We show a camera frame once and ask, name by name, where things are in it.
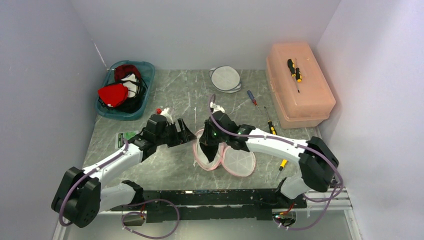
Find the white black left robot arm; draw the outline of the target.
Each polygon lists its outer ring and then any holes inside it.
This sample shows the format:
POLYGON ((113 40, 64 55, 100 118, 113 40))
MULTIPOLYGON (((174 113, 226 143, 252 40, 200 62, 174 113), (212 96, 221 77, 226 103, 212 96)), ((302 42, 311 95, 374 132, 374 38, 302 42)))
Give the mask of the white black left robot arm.
POLYGON ((86 227, 101 211, 126 205, 131 210, 144 203, 143 188, 130 180, 114 187, 106 185, 127 169, 153 155, 159 146, 168 148, 196 139, 183 119, 172 121, 162 114, 153 114, 140 133, 123 139, 123 146, 103 160, 79 169, 69 168, 63 175, 51 209, 59 214, 59 223, 86 227))

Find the white mesh blue zip laundry bag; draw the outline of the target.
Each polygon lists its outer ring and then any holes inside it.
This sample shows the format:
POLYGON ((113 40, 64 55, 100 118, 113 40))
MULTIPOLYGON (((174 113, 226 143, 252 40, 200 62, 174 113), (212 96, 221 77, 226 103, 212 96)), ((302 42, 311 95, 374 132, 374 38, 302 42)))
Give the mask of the white mesh blue zip laundry bag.
POLYGON ((233 67, 224 65, 208 72, 212 85, 223 93, 236 93, 242 88, 241 76, 233 67))

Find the bright red bra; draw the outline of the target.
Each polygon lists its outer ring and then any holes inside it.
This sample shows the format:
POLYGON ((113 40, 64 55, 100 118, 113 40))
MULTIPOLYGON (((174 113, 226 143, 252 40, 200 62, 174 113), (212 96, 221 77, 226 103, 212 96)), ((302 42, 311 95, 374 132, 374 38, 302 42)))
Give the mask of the bright red bra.
POLYGON ((115 108, 128 98, 129 90, 122 83, 112 83, 100 88, 97 94, 106 107, 115 108))

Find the pink zip mesh laundry bag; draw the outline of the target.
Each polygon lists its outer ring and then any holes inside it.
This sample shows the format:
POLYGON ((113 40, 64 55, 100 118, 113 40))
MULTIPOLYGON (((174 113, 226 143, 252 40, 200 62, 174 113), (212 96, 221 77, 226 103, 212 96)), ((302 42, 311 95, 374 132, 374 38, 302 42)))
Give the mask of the pink zip mesh laundry bag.
POLYGON ((205 171, 213 171, 222 166, 228 173, 236 177, 248 177, 256 168, 256 157, 252 152, 234 150, 225 143, 220 143, 213 161, 209 162, 202 152, 199 139, 203 133, 200 129, 195 133, 196 140, 192 145, 195 163, 205 171))

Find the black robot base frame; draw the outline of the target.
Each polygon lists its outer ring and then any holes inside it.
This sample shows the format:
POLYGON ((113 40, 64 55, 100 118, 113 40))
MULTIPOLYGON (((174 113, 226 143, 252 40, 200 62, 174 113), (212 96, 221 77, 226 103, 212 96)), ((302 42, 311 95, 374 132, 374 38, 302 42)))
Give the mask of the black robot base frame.
POLYGON ((147 223, 164 221, 256 219, 269 221, 278 210, 307 207, 301 196, 288 199, 275 188, 144 190, 141 206, 119 205, 115 212, 145 210, 147 223))

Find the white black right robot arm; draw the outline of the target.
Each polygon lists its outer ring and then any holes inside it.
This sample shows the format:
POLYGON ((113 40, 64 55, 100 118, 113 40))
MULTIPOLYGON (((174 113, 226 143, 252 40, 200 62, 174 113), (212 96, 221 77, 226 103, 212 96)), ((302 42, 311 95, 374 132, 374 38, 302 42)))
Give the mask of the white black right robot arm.
POLYGON ((252 125, 237 125, 222 111, 212 113, 204 123, 199 144, 209 160, 223 143, 234 150, 267 154, 299 167, 296 175, 280 182, 275 194, 276 203, 282 208, 289 207, 295 198, 310 190, 327 192, 333 178, 343 180, 338 172, 338 159, 319 137, 292 139, 252 125))

